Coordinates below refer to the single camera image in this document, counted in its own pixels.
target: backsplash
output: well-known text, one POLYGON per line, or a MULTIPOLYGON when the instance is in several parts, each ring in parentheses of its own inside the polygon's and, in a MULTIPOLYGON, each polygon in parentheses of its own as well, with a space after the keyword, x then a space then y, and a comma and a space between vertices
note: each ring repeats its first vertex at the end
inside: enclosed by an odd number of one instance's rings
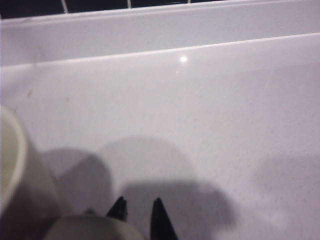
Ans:
POLYGON ((2 0, 0 14, 2 19, 12 19, 199 2, 214 0, 2 0))

